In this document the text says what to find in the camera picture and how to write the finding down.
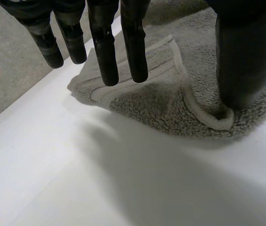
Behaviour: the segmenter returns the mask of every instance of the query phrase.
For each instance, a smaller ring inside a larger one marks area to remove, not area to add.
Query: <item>robotic hand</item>
[[[111,25],[119,0],[87,0],[89,23],[100,73],[107,86],[118,83]],[[216,22],[217,81],[221,100],[232,109],[253,103],[266,87],[266,0],[206,0],[218,14]],[[142,20],[150,0],[121,0],[121,22],[132,78],[148,77]],[[23,24],[52,68],[63,58],[50,27],[54,11],[71,59],[86,61],[80,26],[85,0],[0,0]]]
[[[118,83],[118,70],[111,25],[119,0],[87,2],[100,73],[106,86],[114,86]],[[121,23],[131,75],[135,82],[144,82],[148,78],[142,20],[149,3],[150,0],[121,0]],[[51,11],[55,14],[72,61],[75,64],[86,61],[80,25],[85,0],[0,0],[0,5],[27,28],[50,67],[59,68],[64,63],[51,30]]]

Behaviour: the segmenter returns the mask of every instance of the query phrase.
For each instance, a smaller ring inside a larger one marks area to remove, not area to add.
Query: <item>white table surface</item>
[[[79,103],[82,67],[0,114],[0,226],[266,225],[266,122],[231,143],[170,137]]]

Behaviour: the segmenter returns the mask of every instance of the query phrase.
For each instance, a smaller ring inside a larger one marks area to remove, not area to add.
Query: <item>gray towel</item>
[[[172,2],[171,7],[163,2]],[[250,132],[266,118],[266,91],[240,112],[234,113],[221,103],[216,81],[216,14],[211,8],[202,10],[206,7],[200,0],[152,2],[145,19],[146,82],[131,80],[123,35],[119,33],[116,59],[120,83],[104,86],[92,49],[68,89],[79,100],[101,103],[167,134],[218,138]],[[159,17],[164,10],[168,14]]]

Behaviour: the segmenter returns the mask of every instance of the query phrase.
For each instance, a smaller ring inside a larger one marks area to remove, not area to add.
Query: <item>black robotic finger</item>
[[[90,30],[100,67],[101,77],[106,86],[118,83],[114,37],[111,25],[118,10],[118,0],[88,0]]]
[[[55,0],[51,3],[73,63],[84,63],[87,60],[87,54],[80,19],[85,7],[85,0]]]
[[[150,0],[121,0],[121,23],[128,62],[131,76],[138,83],[148,78],[144,43],[146,34],[142,20],[146,16],[149,3]]]
[[[0,0],[0,5],[27,28],[50,67],[63,66],[64,60],[50,26],[52,8],[47,0]]]
[[[51,68],[59,68],[63,66],[64,60],[52,33],[49,15],[50,13],[48,18],[18,19],[18,21],[27,28],[47,64]]]

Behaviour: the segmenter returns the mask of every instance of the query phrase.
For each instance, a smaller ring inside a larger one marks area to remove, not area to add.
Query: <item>gray floor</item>
[[[69,54],[58,25],[53,15],[51,16],[53,32],[57,37],[63,57],[66,59]],[[84,40],[88,41],[91,33],[86,9],[81,25]],[[0,113],[51,70],[27,30],[0,7]]]

